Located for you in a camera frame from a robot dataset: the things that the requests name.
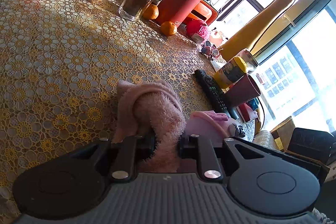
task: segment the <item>red cup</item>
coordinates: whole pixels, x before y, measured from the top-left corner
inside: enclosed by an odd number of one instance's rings
[[[239,106],[261,95],[257,83],[248,73],[225,93],[227,107]]]

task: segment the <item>orange appliance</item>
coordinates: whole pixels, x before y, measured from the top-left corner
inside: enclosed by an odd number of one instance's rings
[[[218,16],[218,12],[205,0],[201,0],[189,15],[183,20],[184,24],[192,19],[202,19],[209,26]]]

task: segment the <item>small figurine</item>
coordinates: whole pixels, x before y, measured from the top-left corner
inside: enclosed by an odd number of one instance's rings
[[[205,44],[201,45],[201,53],[209,57],[210,60],[214,60],[219,56],[219,51],[215,44],[212,44],[209,40],[206,40]]]

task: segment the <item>metal screw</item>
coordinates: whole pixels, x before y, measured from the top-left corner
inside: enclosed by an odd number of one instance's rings
[[[125,179],[128,178],[128,173],[126,171],[114,171],[112,173],[112,177],[115,179]]]
[[[221,176],[221,173],[216,170],[207,170],[204,172],[204,176],[208,179],[217,179]]]

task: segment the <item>cable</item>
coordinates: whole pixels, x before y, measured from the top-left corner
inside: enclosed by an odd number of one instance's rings
[[[265,110],[264,110],[263,104],[261,103],[259,97],[257,97],[257,98],[258,98],[258,101],[259,101],[259,103],[260,103],[260,105],[261,105],[261,109],[262,109],[262,111],[263,111],[263,113],[264,113],[264,120],[263,120],[263,122],[262,122],[262,126],[260,127],[260,130],[262,130],[263,127],[264,127],[264,125],[265,125],[266,114],[265,114]]]

